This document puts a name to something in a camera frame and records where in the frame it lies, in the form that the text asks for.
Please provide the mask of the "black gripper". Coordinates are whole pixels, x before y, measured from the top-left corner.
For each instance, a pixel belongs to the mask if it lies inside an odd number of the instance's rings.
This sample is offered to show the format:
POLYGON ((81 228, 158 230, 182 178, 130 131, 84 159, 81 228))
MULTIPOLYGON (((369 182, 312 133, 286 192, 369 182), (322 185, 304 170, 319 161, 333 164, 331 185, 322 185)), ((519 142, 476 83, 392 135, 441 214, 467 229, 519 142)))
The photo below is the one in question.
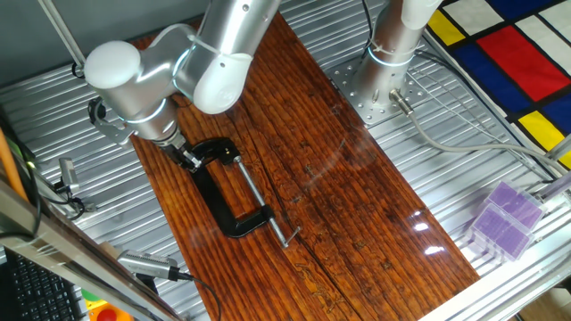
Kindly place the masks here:
POLYGON ((181 162, 181 167, 191 173, 196 172, 196 168, 202 166, 202 160, 193 152, 187 151, 187 140, 179 129, 176 129, 168 138, 154 140, 163 152, 165 152, 174 162, 181 162))

